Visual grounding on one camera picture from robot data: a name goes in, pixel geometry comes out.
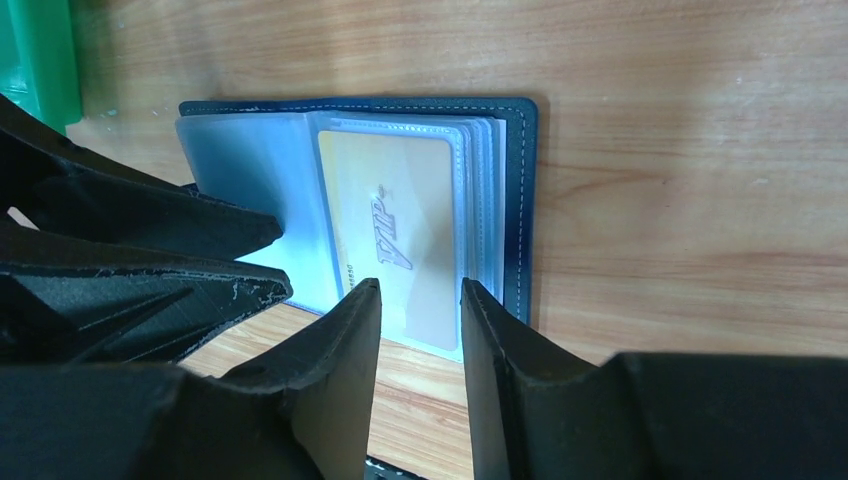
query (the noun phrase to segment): wooden surface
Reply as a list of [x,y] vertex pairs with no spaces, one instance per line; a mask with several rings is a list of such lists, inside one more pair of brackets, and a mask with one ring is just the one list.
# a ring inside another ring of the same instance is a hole
[[[848,354],[848,5],[74,0],[78,143],[174,183],[187,99],[523,94],[540,105],[536,326],[622,349]],[[297,279],[293,279],[295,288]],[[276,308],[186,365],[311,320]],[[462,368],[383,342],[369,450],[467,478]]]

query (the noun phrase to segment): dark blue leather cover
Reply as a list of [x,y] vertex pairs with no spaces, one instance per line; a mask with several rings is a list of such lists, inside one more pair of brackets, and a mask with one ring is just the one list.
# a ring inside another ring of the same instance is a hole
[[504,306],[529,324],[538,109],[523,97],[336,97],[283,101],[189,101],[180,114],[349,112],[463,115],[506,120]]

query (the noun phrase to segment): vip logo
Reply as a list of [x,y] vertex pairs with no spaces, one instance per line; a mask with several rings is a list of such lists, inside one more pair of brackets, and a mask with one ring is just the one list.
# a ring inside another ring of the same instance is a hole
[[412,262],[400,253],[393,242],[397,242],[397,223],[395,216],[386,211],[383,199],[386,189],[380,185],[380,196],[371,200],[371,218],[374,221],[374,239],[377,242],[377,260],[380,263],[391,262],[398,267],[412,270]]

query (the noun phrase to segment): robotic claw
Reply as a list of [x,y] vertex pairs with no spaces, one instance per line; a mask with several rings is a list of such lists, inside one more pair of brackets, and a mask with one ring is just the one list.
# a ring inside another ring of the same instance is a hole
[[[419,478],[366,447],[380,286],[220,379],[173,365],[291,296],[282,232],[0,97],[0,477]],[[23,212],[39,230],[6,213]],[[848,362],[626,353],[595,367],[466,279],[481,479],[848,478]]]

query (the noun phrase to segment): green container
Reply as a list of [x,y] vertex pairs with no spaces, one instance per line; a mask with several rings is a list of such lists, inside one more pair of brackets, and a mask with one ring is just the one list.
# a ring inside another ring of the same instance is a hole
[[0,0],[0,93],[63,134],[82,118],[68,0]]

